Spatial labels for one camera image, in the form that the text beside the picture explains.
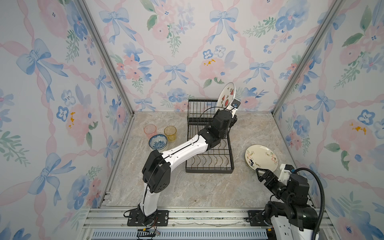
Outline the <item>cream plate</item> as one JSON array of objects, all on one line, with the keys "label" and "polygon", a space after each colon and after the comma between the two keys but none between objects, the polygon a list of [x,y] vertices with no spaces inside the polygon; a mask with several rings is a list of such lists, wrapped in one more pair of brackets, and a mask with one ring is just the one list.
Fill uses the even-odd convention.
[{"label": "cream plate", "polygon": [[275,153],[266,146],[252,145],[245,152],[245,160],[254,171],[257,168],[268,169],[274,172],[278,168],[278,158]]}]

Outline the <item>white floral plate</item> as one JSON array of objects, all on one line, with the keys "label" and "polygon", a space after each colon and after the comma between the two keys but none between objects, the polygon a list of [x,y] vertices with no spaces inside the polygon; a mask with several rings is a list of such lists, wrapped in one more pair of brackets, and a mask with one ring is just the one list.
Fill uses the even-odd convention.
[{"label": "white floral plate", "polygon": [[223,88],[221,94],[219,95],[216,106],[219,108],[227,108],[228,106],[231,105],[233,99],[235,98],[235,95],[236,95],[235,84],[230,82]]}]

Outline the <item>black wire dish rack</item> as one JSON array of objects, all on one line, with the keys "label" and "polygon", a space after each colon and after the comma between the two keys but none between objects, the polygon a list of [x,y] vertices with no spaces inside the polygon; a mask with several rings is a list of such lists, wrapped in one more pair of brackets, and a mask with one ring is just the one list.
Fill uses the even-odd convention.
[{"label": "black wire dish rack", "polygon": [[201,135],[208,147],[205,152],[186,161],[187,173],[231,174],[234,171],[230,141],[230,130],[233,125],[227,125],[226,108],[219,108],[216,105],[216,100],[188,101],[188,140]]}]

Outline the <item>yellow glass cup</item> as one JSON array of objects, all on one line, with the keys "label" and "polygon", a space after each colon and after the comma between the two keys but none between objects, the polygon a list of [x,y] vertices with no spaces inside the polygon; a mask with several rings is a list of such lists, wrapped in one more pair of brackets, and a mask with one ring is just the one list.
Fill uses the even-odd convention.
[{"label": "yellow glass cup", "polygon": [[174,142],[177,139],[177,128],[174,126],[167,126],[164,129],[164,134],[168,138],[169,142]]}]

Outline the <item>white blue floral bowl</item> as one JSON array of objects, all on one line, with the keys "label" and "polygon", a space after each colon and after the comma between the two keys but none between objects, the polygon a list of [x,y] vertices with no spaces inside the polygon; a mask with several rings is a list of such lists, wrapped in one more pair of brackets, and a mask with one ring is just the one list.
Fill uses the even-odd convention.
[{"label": "white blue floral bowl", "polygon": [[157,134],[149,139],[149,147],[152,148],[152,146],[155,145],[168,145],[168,138],[163,134]]}]

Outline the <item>pink glass cup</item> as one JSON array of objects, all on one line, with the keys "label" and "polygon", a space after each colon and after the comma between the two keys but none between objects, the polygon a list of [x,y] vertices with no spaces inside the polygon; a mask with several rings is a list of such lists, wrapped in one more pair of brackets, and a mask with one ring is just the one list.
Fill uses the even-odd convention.
[{"label": "pink glass cup", "polygon": [[146,125],[144,127],[144,133],[145,135],[150,139],[152,138],[153,136],[157,135],[157,126],[156,125],[153,125],[153,124],[150,124],[150,125]]}]

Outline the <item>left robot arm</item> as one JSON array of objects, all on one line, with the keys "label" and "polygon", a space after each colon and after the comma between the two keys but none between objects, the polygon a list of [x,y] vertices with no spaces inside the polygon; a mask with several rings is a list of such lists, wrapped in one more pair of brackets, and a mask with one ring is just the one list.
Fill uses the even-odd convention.
[{"label": "left robot arm", "polygon": [[236,111],[235,107],[219,108],[212,121],[187,142],[162,153],[153,150],[149,154],[142,169],[146,188],[138,205],[142,218],[149,218],[158,210],[160,192],[170,184],[171,173],[176,167],[221,143],[237,120]]}]

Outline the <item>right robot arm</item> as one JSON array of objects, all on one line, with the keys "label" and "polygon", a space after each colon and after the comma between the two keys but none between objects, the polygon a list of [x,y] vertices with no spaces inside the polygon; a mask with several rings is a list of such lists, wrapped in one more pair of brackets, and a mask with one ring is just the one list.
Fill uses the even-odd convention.
[{"label": "right robot arm", "polygon": [[[321,194],[318,212],[308,204],[310,185],[308,179],[299,174],[301,171],[310,173],[318,183]],[[315,172],[286,165],[281,172],[288,176],[285,183],[268,169],[257,168],[256,173],[258,180],[264,182],[278,201],[268,201],[264,210],[250,217],[250,221],[273,227],[281,240],[317,240],[325,211],[325,192]]]}]

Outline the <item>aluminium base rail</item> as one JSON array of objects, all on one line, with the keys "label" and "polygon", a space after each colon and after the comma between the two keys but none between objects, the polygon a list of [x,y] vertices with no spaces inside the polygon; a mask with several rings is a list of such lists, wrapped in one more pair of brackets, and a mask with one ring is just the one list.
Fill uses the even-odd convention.
[{"label": "aluminium base rail", "polygon": [[252,227],[248,209],[170,208],[167,226],[128,226],[122,207],[91,210],[79,240],[309,240],[312,232],[299,231],[288,220]]}]

